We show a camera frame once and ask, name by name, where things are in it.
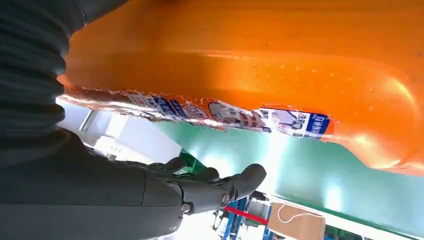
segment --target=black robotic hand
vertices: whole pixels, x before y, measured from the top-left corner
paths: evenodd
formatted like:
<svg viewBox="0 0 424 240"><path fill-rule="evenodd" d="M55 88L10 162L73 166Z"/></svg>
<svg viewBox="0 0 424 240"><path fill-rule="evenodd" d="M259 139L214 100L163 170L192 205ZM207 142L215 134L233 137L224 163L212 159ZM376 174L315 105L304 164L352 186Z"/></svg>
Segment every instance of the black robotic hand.
<svg viewBox="0 0 424 240"><path fill-rule="evenodd" d="M242 173L222 179L213 167L207 167L199 174L173 174L182 167L185 167L185 161L178 157L167 163L144 165L163 183L179 191L181 211L188 215L223 208L249 196L267 175L260 164L251 164Z"/></svg>

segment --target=green surface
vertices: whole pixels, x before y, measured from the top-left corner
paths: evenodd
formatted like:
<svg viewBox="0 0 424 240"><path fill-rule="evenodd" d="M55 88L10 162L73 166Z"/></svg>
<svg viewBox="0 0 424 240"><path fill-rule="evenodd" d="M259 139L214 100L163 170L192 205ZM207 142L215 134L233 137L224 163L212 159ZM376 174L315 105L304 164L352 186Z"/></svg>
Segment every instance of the green surface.
<svg viewBox="0 0 424 240"><path fill-rule="evenodd" d="M221 177L262 164L260 191L378 229L424 237L424 177L367 168L338 144L186 123L158 123Z"/></svg>

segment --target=dark gray sleeve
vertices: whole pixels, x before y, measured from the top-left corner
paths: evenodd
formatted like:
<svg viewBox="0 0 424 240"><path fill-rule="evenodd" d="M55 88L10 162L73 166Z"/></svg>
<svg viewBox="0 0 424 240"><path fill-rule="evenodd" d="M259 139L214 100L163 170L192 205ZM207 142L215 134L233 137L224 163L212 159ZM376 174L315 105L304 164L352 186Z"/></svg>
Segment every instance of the dark gray sleeve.
<svg viewBox="0 0 424 240"><path fill-rule="evenodd" d="M69 37L125 0L0 0L0 138L38 139L64 119L55 98Z"/></svg>

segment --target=orange bottle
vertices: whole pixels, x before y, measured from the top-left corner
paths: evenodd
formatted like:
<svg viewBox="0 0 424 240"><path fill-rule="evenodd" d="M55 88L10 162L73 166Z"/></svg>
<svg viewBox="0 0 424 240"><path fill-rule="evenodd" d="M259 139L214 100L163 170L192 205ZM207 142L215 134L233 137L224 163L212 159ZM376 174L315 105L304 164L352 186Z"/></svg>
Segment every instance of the orange bottle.
<svg viewBox="0 0 424 240"><path fill-rule="evenodd" d="M424 2L133 0L71 39L70 101L339 143L424 176Z"/></svg>

